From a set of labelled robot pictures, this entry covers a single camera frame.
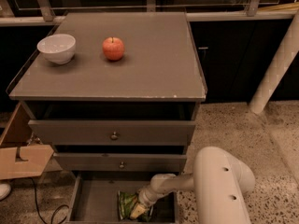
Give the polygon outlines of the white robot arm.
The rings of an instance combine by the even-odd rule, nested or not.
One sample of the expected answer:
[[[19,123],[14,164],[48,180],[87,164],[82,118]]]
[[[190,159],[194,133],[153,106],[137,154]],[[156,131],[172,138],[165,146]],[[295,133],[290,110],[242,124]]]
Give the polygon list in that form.
[[[251,224],[244,196],[253,192],[255,176],[241,160],[219,147],[195,156],[192,172],[158,174],[138,193],[130,218],[136,219],[169,193],[192,190],[200,224]]]

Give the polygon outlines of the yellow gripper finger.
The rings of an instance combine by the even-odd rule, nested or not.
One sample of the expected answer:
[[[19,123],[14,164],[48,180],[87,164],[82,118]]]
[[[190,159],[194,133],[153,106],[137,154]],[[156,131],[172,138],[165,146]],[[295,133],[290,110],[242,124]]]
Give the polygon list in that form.
[[[147,211],[148,208],[145,205],[143,205],[142,203],[137,203],[130,214],[130,219],[137,219]]]

